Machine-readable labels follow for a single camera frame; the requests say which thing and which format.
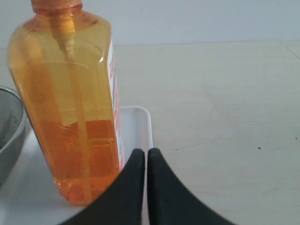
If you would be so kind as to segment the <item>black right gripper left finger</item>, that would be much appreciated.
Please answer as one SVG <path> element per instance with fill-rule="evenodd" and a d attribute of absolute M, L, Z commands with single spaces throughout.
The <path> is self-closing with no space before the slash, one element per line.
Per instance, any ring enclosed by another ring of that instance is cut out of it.
<path fill-rule="evenodd" d="M 62 225 L 140 225 L 145 177 L 145 153 L 134 149 L 111 186 Z"/>

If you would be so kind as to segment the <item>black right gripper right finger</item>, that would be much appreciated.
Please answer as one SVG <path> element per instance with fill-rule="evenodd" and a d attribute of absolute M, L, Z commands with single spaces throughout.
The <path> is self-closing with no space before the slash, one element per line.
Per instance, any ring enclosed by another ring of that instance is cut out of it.
<path fill-rule="evenodd" d="M 157 148 L 148 151 L 147 201 L 151 225 L 231 224 L 183 185 Z"/>

